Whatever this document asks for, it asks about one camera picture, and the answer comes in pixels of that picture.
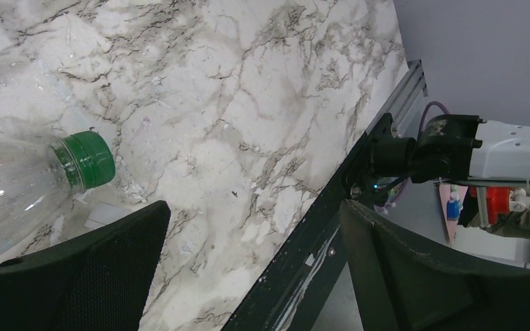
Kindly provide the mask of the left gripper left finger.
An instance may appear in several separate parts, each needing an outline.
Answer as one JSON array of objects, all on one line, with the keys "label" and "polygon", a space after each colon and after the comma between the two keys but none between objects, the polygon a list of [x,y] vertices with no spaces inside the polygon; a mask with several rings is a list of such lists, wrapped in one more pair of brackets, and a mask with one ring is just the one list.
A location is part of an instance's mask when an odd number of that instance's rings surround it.
[{"label": "left gripper left finger", "polygon": [[0,263],[0,330],[137,330],[169,220],[157,201]]}]

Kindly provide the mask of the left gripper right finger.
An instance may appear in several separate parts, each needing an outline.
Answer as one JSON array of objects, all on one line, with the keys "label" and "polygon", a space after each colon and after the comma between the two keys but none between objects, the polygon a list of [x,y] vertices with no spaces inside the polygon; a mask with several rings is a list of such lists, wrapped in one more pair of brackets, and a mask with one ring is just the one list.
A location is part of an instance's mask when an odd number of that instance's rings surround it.
[{"label": "left gripper right finger", "polygon": [[338,217],[365,330],[530,330],[530,269],[441,245],[357,201]]}]

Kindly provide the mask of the green white label bottle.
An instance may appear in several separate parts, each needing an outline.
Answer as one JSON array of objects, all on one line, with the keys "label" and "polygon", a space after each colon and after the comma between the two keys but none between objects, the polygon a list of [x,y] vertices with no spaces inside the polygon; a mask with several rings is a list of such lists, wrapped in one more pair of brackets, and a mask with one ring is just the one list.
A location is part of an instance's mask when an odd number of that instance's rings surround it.
[{"label": "green white label bottle", "polygon": [[74,195],[111,182],[115,159],[93,131],[33,143],[0,139],[0,255]]}]

